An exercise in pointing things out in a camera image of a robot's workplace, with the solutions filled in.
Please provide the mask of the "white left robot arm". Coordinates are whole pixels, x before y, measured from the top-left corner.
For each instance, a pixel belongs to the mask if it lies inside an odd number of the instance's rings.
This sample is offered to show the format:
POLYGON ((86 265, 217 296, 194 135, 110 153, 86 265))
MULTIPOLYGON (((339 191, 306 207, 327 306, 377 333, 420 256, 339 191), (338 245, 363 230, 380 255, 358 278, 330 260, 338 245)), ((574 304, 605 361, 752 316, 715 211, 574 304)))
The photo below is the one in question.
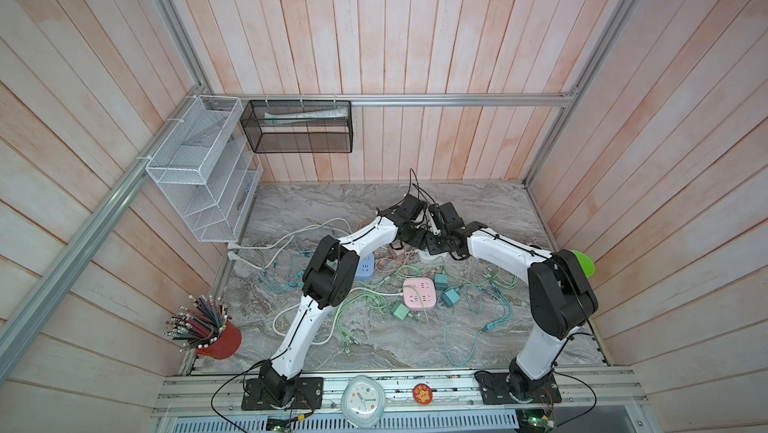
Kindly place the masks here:
POLYGON ((325 317, 352 290, 360 260, 398 239, 412 239, 427 210, 426 201, 408 194, 360 230, 320 240, 304 270, 302 297, 288 332, 269 358, 255 364, 265 402, 276 408, 292 404, 306 354, 325 317))

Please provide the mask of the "pink power strip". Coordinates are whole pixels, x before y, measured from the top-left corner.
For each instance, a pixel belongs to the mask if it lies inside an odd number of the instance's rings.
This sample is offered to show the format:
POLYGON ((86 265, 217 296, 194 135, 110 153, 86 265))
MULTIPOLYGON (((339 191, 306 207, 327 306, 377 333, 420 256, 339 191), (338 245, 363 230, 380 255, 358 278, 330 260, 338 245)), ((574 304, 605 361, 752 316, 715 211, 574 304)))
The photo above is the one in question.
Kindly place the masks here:
POLYGON ((437 301, 434 282, 426 277, 408 278, 403 281, 403 303, 411 311, 428 312, 437 301))

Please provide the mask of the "teal USB charger plug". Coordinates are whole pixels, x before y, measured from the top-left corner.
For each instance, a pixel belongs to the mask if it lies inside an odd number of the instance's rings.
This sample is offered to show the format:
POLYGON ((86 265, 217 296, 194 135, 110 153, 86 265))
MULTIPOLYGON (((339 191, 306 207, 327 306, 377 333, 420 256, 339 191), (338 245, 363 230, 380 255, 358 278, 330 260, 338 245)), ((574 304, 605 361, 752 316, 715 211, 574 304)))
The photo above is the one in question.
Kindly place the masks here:
POLYGON ((445 290, 449 287, 449 279, 447 274, 435 274, 433 281, 436 289, 445 290))

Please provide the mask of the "green USB charger plug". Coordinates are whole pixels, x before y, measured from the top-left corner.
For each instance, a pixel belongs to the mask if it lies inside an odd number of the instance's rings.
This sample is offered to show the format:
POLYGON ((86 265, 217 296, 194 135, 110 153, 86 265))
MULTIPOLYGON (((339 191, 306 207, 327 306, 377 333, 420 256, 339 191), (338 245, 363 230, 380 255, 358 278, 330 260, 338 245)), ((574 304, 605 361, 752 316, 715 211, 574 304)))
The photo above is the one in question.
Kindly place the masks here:
POLYGON ((402 302, 396 302, 391 308, 391 314, 399 321, 404 321, 411 314, 411 310, 402 302))

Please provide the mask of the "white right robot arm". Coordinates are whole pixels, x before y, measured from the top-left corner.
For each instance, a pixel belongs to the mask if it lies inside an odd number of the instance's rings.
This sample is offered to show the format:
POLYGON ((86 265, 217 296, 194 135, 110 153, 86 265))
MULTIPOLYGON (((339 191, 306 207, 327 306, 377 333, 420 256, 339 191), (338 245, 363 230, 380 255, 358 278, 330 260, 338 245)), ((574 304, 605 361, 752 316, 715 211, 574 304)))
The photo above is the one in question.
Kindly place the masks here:
POLYGON ((594 263, 578 251, 550 252, 507 238, 483 223, 466 223, 451 203, 429 206, 425 217, 431 229, 429 252, 484 260, 528 286, 534 326, 524 347, 506 377, 478 371, 476 379, 500 402, 538 401, 537 392, 553 384, 555 363, 568 338, 598 309, 588 281, 594 263))

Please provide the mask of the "pink charger from blue strip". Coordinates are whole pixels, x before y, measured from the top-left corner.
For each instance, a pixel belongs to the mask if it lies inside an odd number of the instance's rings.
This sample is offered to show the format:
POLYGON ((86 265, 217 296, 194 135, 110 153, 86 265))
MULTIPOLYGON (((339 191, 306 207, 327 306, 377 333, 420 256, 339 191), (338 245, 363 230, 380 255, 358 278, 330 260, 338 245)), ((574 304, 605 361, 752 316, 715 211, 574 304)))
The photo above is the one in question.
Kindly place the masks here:
POLYGON ((388 254, 391 259, 395 261, 402 261, 406 257, 407 251, 402 245, 399 247, 396 247, 395 245, 389 245, 388 254))

